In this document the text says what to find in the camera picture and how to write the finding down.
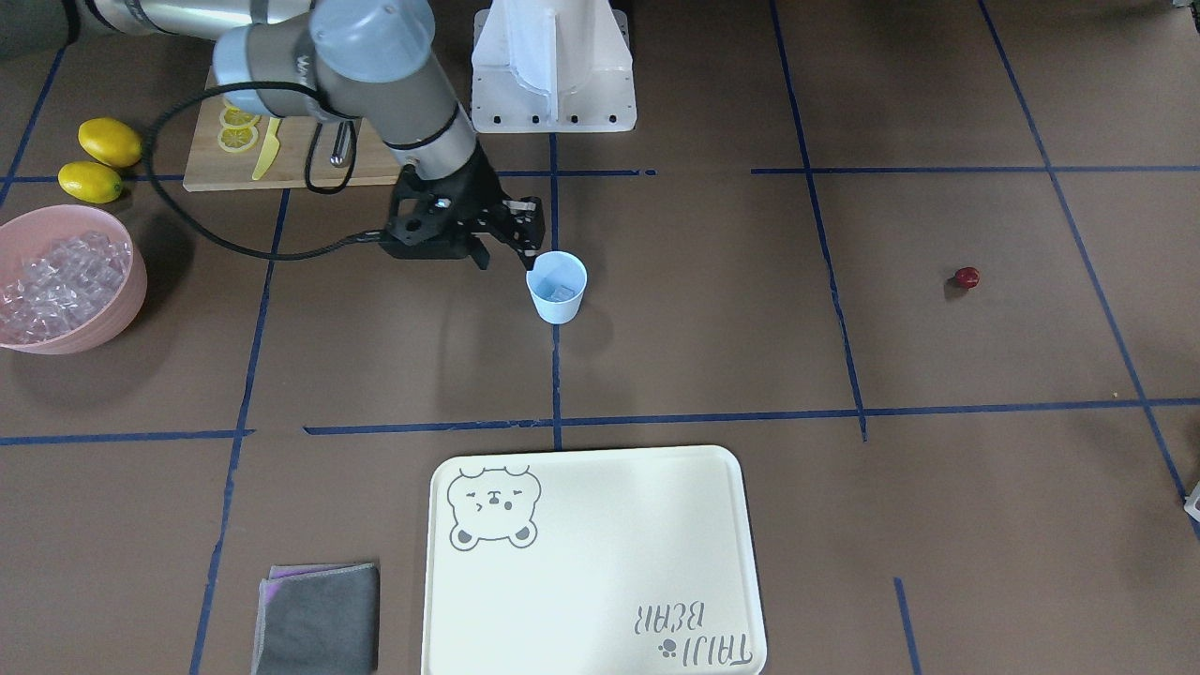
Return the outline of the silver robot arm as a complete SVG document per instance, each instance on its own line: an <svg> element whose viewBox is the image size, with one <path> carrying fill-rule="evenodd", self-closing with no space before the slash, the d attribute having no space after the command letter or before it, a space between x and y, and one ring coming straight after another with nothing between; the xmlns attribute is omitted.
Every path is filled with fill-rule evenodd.
<svg viewBox="0 0 1200 675"><path fill-rule="evenodd" d="M240 247L193 217L197 234L232 252L298 262L374 244L398 259L472 259L488 268L485 235L532 270L544 245L539 198L510 197L432 50L426 1L68 1L68 22L125 35L214 41L214 86L172 106L146 132L144 163L176 115L222 96L248 113L374 129L400 165L384 226L298 253Z"/></svg>

